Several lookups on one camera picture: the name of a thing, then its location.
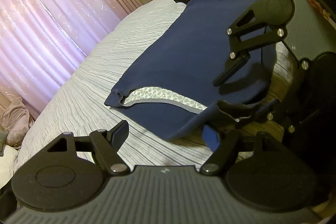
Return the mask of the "pink sheer curtain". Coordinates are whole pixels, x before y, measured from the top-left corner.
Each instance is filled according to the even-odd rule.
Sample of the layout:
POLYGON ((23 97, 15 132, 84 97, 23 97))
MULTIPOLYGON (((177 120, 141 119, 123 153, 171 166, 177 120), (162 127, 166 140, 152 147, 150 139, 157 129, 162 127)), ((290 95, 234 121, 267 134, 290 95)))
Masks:
POLYGON ((37 117, 140 0, 1 0, 1 86, 37 117))

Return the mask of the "pink crumpled cloth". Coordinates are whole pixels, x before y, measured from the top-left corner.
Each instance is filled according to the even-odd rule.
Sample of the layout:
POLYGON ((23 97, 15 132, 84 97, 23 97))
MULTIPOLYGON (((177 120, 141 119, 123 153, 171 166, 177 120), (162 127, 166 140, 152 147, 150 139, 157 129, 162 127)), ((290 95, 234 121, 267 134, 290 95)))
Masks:
POLYGON ((22 98, 15 98, 1 116, 1 127, 6 133, 6 144, 16 149, 20 148, 33 126, 34 120, 22 98))

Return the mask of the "navy blue sweater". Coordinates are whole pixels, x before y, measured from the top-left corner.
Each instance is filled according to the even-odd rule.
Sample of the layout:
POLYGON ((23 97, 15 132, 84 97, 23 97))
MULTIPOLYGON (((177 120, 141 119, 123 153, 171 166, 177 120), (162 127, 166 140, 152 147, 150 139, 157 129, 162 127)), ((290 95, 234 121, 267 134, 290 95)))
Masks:
POLYGON ((217 102, 261 102, 271 83, 274 45, 215 87, 230 60, 227 28, 256 0, 191 0, 168 30, 113 86, 105 104, 157 137, 174 140, 216 120, 217 102))

